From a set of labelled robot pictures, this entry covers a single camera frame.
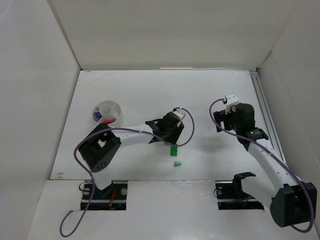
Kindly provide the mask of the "green long lego brick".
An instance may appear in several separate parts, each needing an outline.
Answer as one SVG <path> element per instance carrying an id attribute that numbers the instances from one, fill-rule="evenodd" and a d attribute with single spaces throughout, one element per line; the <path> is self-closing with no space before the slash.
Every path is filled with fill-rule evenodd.
<path id="1" fill-rule="evenodd" d="M 177 157 L 178 156 L 178 147 L 171 146 L 170 147 L 170 156 L 171 157 Z"/>

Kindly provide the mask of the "light green lego slope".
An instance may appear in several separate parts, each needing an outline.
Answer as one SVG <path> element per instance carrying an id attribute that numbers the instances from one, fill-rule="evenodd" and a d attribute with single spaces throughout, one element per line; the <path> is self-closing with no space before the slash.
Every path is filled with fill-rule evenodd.
<path id="1" fill-rule="evenodd" d="M 174 166 L 175 166 L 175 167 L 180 166 L 181 164 L 182 164 L 182 163 L 179 162 L 179 161 L 175 161 L 175 162 L 174 162 Z"/>

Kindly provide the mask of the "purple arched lego piece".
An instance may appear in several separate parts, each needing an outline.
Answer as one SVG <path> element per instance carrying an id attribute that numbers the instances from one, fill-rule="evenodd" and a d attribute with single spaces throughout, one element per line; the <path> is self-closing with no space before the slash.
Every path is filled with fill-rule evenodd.
<path id="1" fill-rule="evenodd" d="M 99 110 L 96 110 L 92 113 L 92 117 L 96 122 L 98 122 L 102 118 L 102 115 Z"/>

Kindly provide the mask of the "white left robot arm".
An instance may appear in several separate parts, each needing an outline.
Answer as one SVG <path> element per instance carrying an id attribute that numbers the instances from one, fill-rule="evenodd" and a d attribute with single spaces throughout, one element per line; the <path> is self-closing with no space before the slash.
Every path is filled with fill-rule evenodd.
<path id="1" fill-rule="evenodd" d="M 110 127 L 106 123 L 100 123 L 95 127 L 79 143 L 76 150 L 87 164 L 99 194 L 106 195 L 112 189 L 113 182 L 106 176 L 105 170 L 120 148 L 157 142 L 174 145 L 184 129 L 182 121 L 185 116 L 186 113 L 182 110 L 174 109 L 163 118 L 149 120 L 128 128 Z"/>

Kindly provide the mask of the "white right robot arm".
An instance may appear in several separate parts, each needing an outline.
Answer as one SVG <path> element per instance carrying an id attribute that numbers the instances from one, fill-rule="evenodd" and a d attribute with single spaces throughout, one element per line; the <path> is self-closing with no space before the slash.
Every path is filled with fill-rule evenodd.
<path id="1" fill-rule="evenodd" d="M 279 227 L 290 226 L 300 233 L 310 232 L 316 218 L 316 186 L 311 182 L 303 182 L 280 159 L 268 135 L 256 127 L 252 105 L 240 103 L 237 99 L 230 101 L 222 98 L 220 101 L 225 109 L 209 112 L 217 132 L 236 137 L 259 163 L 272 184 L 272 187 L 267 187 L 255 173 L 244 172 L 234 176 L 235 190 L 254 197 L 268 207 L 273 221 Z"/>

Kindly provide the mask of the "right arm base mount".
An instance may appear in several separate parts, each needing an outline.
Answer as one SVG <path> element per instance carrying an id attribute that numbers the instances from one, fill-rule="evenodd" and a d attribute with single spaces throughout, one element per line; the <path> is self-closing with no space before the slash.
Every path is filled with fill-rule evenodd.
<path id="1" fill-rule="evenodd" d="M 216 180 L 213 195 L 217 207 L 223 210 L 264 210 L 264 205 L 242 189 L 242 180 L 255 177 L 252 172 L 235 174 L 232 180 Z"/>

